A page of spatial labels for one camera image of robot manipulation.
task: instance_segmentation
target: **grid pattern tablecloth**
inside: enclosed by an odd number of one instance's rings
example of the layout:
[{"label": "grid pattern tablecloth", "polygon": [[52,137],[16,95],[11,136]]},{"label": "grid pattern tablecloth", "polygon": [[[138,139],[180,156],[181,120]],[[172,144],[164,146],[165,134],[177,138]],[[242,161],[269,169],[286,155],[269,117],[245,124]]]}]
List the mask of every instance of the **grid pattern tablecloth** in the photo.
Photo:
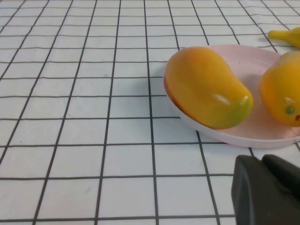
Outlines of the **grid pattern tablecloth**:
[{"label": "grid pattern tablecloth", "polygon": [[276,154],[187,127],[163,91],[194,45],[285,53],[300,1],[0,1],[0,222],[233,225],[235,157]]}]

